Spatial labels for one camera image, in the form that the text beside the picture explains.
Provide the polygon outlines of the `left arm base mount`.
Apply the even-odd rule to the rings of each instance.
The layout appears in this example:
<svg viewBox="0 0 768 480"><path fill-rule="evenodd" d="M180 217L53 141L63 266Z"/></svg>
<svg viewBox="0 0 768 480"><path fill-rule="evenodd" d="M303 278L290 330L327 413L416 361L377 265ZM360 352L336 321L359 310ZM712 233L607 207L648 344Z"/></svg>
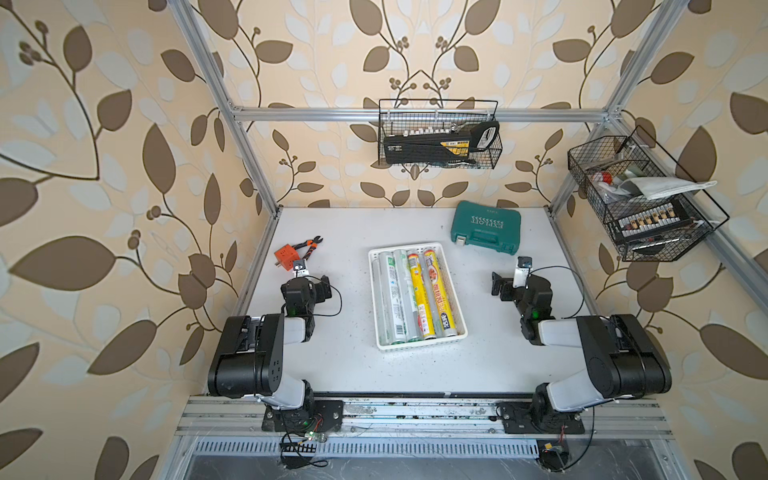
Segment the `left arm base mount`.
<svg viewBox="0 0 768 480"><path fill-rule="evenodd" d="M306 400L305 404L292 410L276 410L267 405L261 424L264 432L337 432L344 417L344 402L341 400Z"/></svg>

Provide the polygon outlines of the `yellow wrap roll group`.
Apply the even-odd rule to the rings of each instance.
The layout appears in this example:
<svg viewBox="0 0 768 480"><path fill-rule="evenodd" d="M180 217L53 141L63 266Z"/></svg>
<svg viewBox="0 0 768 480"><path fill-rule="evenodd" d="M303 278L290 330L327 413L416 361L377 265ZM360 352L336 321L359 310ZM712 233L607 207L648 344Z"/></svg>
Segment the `yellow wrap roll group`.
<svg viewBox="0 0 768 480"><path fill-rule="evenodd" d="M436 339L432 315L422 277L420 256L416 250L407 252L407 262L413 286L413 296L418 312L418 325L424 340Z"/></svg>

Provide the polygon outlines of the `orange black cutting pliers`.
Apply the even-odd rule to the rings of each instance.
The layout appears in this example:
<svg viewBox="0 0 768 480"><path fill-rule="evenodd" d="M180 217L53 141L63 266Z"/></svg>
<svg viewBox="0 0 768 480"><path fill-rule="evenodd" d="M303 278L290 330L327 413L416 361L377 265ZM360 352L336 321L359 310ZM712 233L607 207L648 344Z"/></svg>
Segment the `orange black cutting pliers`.
<svg viewBox="0 0 768 480"><path fill-rule="evenodd" d="M299 258L306 261L310 258L312 253L317 249L318 245L323 242L323 237L317 235L312 239L306 240L303 243L295 244L293 248L299 254Z"/></svg>

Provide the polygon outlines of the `white paper in basket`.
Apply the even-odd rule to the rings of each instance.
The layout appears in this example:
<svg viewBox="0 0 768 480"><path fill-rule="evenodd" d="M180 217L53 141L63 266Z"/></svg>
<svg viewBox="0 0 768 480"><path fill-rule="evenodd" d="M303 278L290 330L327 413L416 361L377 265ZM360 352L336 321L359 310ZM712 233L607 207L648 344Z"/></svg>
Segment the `white paper in basket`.
<svg viewBox="0 0 768 480"><path fill-rule="evenodd" d="M622 182L618 189L632 197L658 200L670 196L705 190L717 185L717 181L694 182L676 177L636 177Z"/></svg>

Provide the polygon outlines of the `yellow wrap roll with salmon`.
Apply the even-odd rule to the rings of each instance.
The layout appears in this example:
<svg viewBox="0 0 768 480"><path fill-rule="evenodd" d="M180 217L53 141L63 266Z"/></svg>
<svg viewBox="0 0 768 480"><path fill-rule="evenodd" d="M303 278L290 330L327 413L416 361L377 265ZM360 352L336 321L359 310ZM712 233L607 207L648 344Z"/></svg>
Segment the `yellow wrap roll with salmon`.
<svg viewBox="0 0 768 480"><path fill-rule="evenodd" d="M431 277L434 296L439 310L439 318L441 320L444 335L446 337L457 336L458 330L456 328L453 312L447 295L447 290L443 281L443 275L441 273L437 253L433 249L428 249L426 256L428 257L430 270L429 275Z"/></svg>

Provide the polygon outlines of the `drill bit set box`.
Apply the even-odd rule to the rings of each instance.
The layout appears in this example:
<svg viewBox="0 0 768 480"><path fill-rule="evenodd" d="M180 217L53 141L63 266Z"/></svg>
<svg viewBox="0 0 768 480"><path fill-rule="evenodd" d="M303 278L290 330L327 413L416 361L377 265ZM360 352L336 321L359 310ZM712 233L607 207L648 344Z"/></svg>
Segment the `drill bit set box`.
<svg viewBox="0 0 768 480"><path fill-rule="evenodd" d="M639 240L693 223L694 219L683 205L672 201L620 218L616 221L616 227L622 239Z"/></svg>

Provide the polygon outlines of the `aluminium front rail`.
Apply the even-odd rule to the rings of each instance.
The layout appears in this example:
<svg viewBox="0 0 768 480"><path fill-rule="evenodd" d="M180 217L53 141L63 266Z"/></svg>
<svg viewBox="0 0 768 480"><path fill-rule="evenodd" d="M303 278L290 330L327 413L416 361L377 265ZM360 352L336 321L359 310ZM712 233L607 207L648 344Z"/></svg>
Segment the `aluminium front rail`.
<svg viewBox="0 0 768 480"><path fill-rule="evenodd" d="M535 427L523 398L318 396L311 425L338 437L669 440L658 403L617 401ZM193 396L177 435L264 436L276 433L278 414L253 400Z"/></svg>

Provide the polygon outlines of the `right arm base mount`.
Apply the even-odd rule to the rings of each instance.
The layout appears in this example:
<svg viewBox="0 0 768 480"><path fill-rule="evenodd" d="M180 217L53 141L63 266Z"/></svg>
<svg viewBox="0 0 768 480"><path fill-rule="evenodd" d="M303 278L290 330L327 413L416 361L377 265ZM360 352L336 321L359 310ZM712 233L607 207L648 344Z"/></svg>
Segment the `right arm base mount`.
<svg viewBox="0 0 768 480"><path fill-rule="evenodd" d="M533 402L499 402L497 416L506 434L584 434L578 413L558 412Z"/></svg>

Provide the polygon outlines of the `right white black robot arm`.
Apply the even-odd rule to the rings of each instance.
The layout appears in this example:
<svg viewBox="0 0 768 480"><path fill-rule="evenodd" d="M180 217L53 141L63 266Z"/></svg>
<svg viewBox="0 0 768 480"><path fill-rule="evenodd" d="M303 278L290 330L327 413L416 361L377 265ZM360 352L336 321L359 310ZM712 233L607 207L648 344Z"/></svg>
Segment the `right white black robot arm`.
<svg viewBox="0 0 768 480"><path fill-rule="evenodd" d="M507 432L582 434L585 409L671 389L668 362L636 316L557 319L552 315L550 281L522 268L512 278L493 273L491 294L515 304L521 333L532 345L578 349L585 363L565 379L538 385L529 403L500 403Z"/></svg>

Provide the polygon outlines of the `white perforated plastic basket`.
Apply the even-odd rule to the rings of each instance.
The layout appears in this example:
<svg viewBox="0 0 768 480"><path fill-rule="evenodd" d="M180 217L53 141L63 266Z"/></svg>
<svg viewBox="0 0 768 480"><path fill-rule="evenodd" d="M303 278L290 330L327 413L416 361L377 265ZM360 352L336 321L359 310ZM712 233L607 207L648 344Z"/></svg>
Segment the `white perforated plastic basket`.
<svg viewBox="0 0 768 480"><path fill-rule="evenodd" d="M373 249L368 260L379 350L430 347L468 336L440 243Z"/></svg>

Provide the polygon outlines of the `silver green wrap roll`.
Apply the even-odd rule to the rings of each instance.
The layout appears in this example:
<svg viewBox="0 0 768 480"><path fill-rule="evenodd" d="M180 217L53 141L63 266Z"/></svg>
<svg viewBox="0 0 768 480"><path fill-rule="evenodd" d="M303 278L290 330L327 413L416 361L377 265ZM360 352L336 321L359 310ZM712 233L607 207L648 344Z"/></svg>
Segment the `silver green wrap roll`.
<svg viewBox="0 0 768 480"><path fill-rule="evenodd" d="M406 317L403 310L399 280L393 254L391 252L380 253L379 263L383 283L385 310L392 326L392 343L404 343L407 340Z"/></svg>

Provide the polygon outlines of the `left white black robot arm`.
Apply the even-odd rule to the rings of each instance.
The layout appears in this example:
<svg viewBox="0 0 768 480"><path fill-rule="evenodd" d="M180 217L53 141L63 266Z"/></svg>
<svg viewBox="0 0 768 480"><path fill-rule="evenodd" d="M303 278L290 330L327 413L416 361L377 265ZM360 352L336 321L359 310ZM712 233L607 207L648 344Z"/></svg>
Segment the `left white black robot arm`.
<svg viewBox="0 0 768 480"><path fill-rule="evenodd" d="M252 397L271 408L288 433L317 432L324 422L306 380L286 372L287 345L307 343L316 327L315 307L333 297L328 276L293 278L280 287L284 304L276 313L231 316L221 333L207 375L214 397Z"/></svg>

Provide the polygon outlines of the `black yellow tool in basket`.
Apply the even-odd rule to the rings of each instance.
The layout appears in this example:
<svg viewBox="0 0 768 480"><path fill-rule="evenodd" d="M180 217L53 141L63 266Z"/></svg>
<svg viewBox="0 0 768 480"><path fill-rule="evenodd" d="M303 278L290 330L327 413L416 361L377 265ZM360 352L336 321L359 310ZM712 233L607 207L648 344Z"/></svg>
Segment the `black yellow tool in basket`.
<svg viewBox="0 0 768 480"><path fill-rule="evenodd" d="M379 139L380 157L389 165L491 169L502 152L500 124L495 120L396 127Z"/></svg>

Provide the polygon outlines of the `green plastic tool case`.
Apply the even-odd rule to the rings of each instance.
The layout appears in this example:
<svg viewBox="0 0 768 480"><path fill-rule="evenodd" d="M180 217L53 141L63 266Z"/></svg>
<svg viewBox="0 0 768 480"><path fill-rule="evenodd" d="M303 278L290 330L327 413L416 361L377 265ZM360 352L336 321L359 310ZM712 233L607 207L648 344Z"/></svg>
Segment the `green plastic tool case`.
<svg viewBox="0 0 768 480"><path fill-rule="evenodd" d="M521 244L521 223L517 210L461 201L455 209L451 241L515 255Z"/></svg>

